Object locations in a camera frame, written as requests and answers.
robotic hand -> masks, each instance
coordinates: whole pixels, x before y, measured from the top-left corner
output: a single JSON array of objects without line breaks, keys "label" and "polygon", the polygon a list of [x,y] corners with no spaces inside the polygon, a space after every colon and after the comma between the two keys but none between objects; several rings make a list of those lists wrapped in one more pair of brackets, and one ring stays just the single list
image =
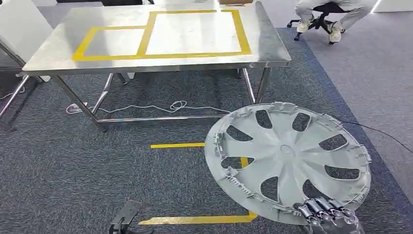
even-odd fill
[{"label": "robotic hand", "polygon": [[314,234],[365,234],[356,214],[343,207],[337,200],[323,197],[296,203],[294,208],[301,212]]}]

person's leg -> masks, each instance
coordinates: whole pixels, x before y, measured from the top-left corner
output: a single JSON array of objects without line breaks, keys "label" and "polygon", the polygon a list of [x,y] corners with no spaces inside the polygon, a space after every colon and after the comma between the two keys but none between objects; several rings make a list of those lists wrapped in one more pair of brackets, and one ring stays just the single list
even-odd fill
[{"label": "person's leg", "polygon": [[333,0],[343,10],[350,11],[341,20],[342,27],[347,30],[360,19],[370,13],[374,7],[375,0]]},{"label": "person's leg", "polygon": [[326,3],[329,3],[331,0],[300,0],[296,4],[296,13],[301,18],[300,23],[297,26],[297,32],[303,33],[308,30],[308,25],[313,19],[313,8],[320,6]]},{"label": "person's leg", "polygon": [[372,10],[375,0],[332,0],[344,11],[350,11],[340,21],[330,24],[328,29],[331,32],[329,39],[331,42],[339,42],[341,34],[349,29],[358,20],[365,17]]}]

sneaker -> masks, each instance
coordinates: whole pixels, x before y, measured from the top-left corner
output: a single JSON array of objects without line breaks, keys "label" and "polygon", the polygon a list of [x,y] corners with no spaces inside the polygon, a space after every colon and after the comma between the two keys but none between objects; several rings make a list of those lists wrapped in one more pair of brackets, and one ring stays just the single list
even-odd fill
[{"label": "sneaker", "polygon": [[298,22],[298,26],[297,26],[297,32],[298,33],[305,33],[308,31],[308,27],[310,26],[310,24],[314,21],[314,16],[311,17],[311,20],[308,21],[307,23],[302,22],[302,20],[300,20]]},{"label": "sneaker", "polygon": [[340,23],[334,22],[332,24],[328,25],[328,31],[330,31],[330,35],[328,36],[330,39],[330,42],[340,42],[341,40],[341,32],[343,31],[343,27],[341,26]]}]

yellow tape square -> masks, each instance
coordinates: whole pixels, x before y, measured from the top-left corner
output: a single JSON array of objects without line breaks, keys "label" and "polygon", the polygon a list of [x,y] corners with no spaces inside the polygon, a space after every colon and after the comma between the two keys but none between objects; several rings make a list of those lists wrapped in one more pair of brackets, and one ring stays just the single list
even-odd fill
[{"label": "yellow tape square", "polygon": [[[152,11],[150,12],[147,25],[144,26],[120,26],[120,27],[93,27],[86,34],[82,43],[72,56],[74,61],[103,61],[103,60],[120,60],[120,59],[175,59],[175,58],[201,58],[201,57],[222,57],[249,55],[251,49],[245,35],[244,27],[238,10],[221,10],[221,12],[230,12],[234,20],[235,31],[241,50],[239,52],[217,52],[217,53],[185,53],[185,54],[152,54],[147,55],[147,49],[150,37],[155,26],[156,17],[159,14],[190,14],[190,13],[214,13],[216,10],[194,10],[194,11]],[[126,30],[126,29],[144,29],[144,33],[139,44],[136,55],[116,55],[116,56],[85,56],[89,44],[92,42],[99,30]]]},{"label": "yellow tape square", "polygon": [[[205,147],[204,143],[177,143],[177,144],[153,144],[151,149]],[[241,166],[248,166],[248,158],[241,157]],[[190,216],[190,217],[153,217],[139,222],[139,225],[160,224],[217,224],[217,223],[250,223],[257,215],[248,211],[247,215],[221,215],[221,216]]]}]

table top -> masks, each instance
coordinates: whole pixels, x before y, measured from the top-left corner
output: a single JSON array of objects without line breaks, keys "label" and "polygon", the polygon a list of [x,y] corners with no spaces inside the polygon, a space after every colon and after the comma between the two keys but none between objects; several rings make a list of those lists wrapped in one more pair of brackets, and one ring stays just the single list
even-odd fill
[{"label": "table top", "polygon": [[24,66],[31,76],[264,68],[291,60],[261,2],[74,8]]}]

